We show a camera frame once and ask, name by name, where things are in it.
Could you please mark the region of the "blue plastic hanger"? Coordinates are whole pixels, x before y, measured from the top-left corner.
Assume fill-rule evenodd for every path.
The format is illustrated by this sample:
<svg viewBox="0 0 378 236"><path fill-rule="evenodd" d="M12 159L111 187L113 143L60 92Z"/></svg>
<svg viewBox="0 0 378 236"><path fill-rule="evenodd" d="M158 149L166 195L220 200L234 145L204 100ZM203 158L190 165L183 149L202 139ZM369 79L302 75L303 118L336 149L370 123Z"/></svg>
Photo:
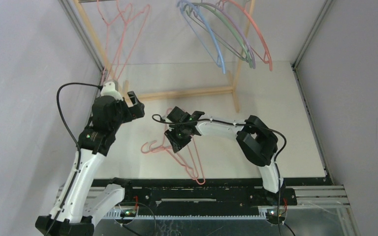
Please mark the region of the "blue plastic hanger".
<svg viewBox="0 0 378 236"><path fill-rule="evenodd" d="M189 0L178 0L176 3L176 7L179 9L180 14L183 16L189 27L192 29L196 37L199 39L201 42L202 46L205 48L209 56L213 59L214 63L217 65L218 68L221 69L223 74L226 74L226 67L225 67L225 62L222 56L221 48L218 44L217 38L215 34L213 33L207 19L201 13L200 9L198 6L196 6L194 3L190 2ZM194 29L192 24L189 22L188 18L193 15L194 17L198 17L200 19L199 22L202 23L204 26L204 29L207 31L209 34L212 43L214 45L214 48L217 52L216 56L213 56L213 53L208 49L206 43L201 39L200 35L197 33L197 31Z"/></svg>

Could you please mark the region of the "green plastic hanger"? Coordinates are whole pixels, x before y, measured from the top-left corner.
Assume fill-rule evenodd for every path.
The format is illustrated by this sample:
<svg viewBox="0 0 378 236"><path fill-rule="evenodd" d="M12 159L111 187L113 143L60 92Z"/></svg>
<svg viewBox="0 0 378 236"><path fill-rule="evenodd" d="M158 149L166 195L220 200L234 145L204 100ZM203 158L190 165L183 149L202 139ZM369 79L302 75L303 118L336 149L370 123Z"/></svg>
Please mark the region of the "green plastic hanger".
<svg viewBox="0 0 378 236"><path fill-rule="evenodd" d="M224 59L223 49L226 49L230 53L232 53L235 57L240 59L242 62L247 63L248 66L250 67L249 63L246 61L246 57L249 54L246 55L244 53L244 51L246 50L246 47L244 45L244 41L243 41L242 37L239 35L239 33L237 32L237 30L229 22L229 20L220 11L215 10L213 7L205 4L205 3L208 3L208 2L200 1L200 2L192 2L192 3L194 3L196 6L199 7L201 13L203 13L205 18L207 19L213 33L215 34L215 36L217 38L218 44L219 44L221 52L222 52L223 59ZM206 32L202 23L199 22L200 19L198 17L194 17L193 15L191 15L188 18L188 20L192 24L192 26L194 27L194 29L196 31L197 31L197 29L195 28L195 25L197 25L200 29L202 29Z"/></svg>

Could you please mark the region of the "purple plastic hanger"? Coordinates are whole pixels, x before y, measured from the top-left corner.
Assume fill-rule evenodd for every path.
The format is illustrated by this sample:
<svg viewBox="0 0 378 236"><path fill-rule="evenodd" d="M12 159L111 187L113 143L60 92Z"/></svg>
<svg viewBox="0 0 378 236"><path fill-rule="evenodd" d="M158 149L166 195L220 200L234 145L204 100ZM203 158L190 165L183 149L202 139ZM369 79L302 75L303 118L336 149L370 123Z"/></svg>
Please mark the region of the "purple plastic hanger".
<svg viewBox="0 0 378 236"><path fill-rule="evenodd" d="M213 7L215 10L220 11L229 20L229 22L232 24L232 26L237 30L237 32L239 33L239 35L242 37L242 39L244 41L244 45L246 47L246 50L244 51L244 53L246 55L249 54L246 57L246 61L249 63L250 68L255 69L255 57L254 57L254 53L252 51L252 48L251 48L251 46L250 46L250 44L249 44L246 36L241 31L240 27L235 23L235 21L232 19L232 17L230 15L228 15L223 9L219 8L217 5L214 5L214 4L211 4L211 3L205 3L205 4Z"/></svg>

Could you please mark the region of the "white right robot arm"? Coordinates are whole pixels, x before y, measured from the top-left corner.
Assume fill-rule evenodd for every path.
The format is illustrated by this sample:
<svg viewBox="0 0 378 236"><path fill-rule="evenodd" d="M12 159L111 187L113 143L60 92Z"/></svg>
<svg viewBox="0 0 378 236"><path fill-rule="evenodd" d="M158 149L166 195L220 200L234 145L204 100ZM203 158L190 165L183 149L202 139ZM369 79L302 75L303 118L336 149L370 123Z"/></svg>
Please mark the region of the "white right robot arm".
<svg viewBox="0 0 378 236"><path fill-rule="evenodd" d="M188 145L194 136L214 136L235 141L245 158L257 166L265 189L265 200L276 205L284 199L284 179L277 166L277 157L286 147L287 140L259 117L250 115L243 121L223 120L202 111L189 114L175 107L169 114L161 116L158 122L168 126L164 134L174 153Z"/></svg>

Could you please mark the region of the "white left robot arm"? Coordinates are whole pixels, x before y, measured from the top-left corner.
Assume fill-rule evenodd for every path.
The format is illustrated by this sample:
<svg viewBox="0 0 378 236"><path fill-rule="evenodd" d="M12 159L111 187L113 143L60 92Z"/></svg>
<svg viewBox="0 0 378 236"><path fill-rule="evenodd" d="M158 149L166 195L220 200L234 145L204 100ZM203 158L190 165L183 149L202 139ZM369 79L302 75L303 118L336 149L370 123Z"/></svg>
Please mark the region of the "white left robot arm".
<svg viewBox="0 0 378 236"><path fill-rule="evenodd" d="M47 216L39 216L35 227L45 236L91 236L107 212L117 203L130 204L134 191L129 180L113 178L103 192L86 205L97 170L105 160L116 133L124 123L145 115L144 104L133 91L128 106L120 95L103 94L92 105L92 116L78 138L72 170Z"/></svg>

